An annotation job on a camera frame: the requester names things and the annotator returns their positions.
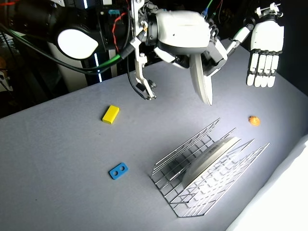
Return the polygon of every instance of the table surface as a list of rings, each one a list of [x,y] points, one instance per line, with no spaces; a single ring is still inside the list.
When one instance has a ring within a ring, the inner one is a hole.
[[[246,86],[248,60],[239,47],[213,77],[213,106],[188,70],[157,63],[144,70],[156,100],[142,100],[124,75],[1,119],[0,230],[225,230],[308,128],[307,96],[281,76],[271,89]],[[110,104],[121,109],[112,125],[101,121]],[[271,144],[207,215],[177,218],[149,174],[217,118],[214,139],[237,128],[243,142],[256,139],[251,150]],[[129,171],[112,180],[120,162]]]

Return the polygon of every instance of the white bracket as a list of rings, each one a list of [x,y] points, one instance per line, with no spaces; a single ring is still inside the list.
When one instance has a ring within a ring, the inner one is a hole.
[[[144,0],[131,0],[131,17],[133,19],[132,28],[133,36],[137,36],[143,28],[140,26],[138,11],[144,5]],[[150,88],[148,81],[143,77],[142,68],[147,63],[147,57],[139,51],[139,46],[135,47],[135,68],[136,68],[136,80],[145,86],[148,93],[148,99],[156,98],[154,92]]]

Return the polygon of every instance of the dark background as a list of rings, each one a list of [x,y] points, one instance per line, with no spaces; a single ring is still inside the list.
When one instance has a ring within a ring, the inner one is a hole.
[[[218,21],[219,9],[217,9],[217,14],[213,18],[218,25],[220,38],[233,37],[243,26],[244,18],[254,16],[257,19],[254,13],[256,7],[268,7],[272,1],[223,0],[220,23]],[[99,2],[99,0],[88,0],[88,5],[90,7],[99,4]],[[117,5],[126,4],[125,0],[113,2]],[[168,10],[191,10],[197,12],[203,11],[208,4],[208,1],[197,0],[153,0],[153,2],[160,8]],[[213,0],[208,12],[209,17],[213,14],[219,2],[220,0]],[[281,3],[279,8],[284,14],[278,21],[280,25],[284,26],[283,53],[280,56],[278,73],[308,95],[308,80],[305,69],[307,65],[306,54],[308,53],[305,37],[308,21],[308,2],[282,0],[276,3]],[[66,5],[83,8],[83,0],[67,0]],[[29,37],[27,39],[49,52],[46,42]],[[0,92],[0,118],[68,93],[57,65],[32,50],[26,49],[16,41],[10,41],[10,46],[14,56],[12,56],[3,39],[0,39],[0,56],[5,59],[10,70],[9,76],[14,89],[13,98],[7,92]],[[247,38],[243,47],[249,50],[250,37]],[[147,54],[148,64],[160,61],[153,52],[153,47],[142,46],[141,51]],[[94,59],[89,59],[88,65],[93,66]],[[130,69],[133,70],[133,68],[133,56],[131,56]],[[124,74],[125,71],[125,66],[120,64],[118,74]],[[109,79],[110,77],[110,72],[103,75],[103,79]],[[98,78],[88,78],[89,85],[97,82]]]

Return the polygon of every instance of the yellow sponge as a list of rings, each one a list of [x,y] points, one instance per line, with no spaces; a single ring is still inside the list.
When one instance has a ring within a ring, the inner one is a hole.
[[[102,121],[108,124],[112,124],[116,118],[116,115],[119,113],[119,111],[120,111],[119,107],[110,105]]]

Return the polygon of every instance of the metal wire rack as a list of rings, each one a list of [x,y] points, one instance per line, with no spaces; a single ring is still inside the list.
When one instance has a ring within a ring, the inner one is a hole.
[[[259,147],[248,155],[243,155],[243,151],[254,139],[234,148],[218,158],[198,181],[184,189],[181,180],[185,170],[214,143],[209,134],[219,120],[166,155],[153,168],[152,181],[179,218],[205,215],[269,145]],[[228,137],[234,130],[221,139]]]

